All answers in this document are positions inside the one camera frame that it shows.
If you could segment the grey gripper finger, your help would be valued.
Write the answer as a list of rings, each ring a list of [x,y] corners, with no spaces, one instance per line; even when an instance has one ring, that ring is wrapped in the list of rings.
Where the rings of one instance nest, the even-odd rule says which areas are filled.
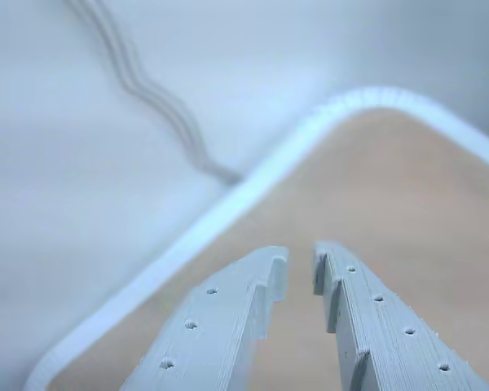
[[[488,390],[489,384],[352,252],[315,246],[314,293],[344,390]]]
[[[245,390],[256,342],[284,299],[288,264],[288,249],[260,248],[193,288],[122,389]]]

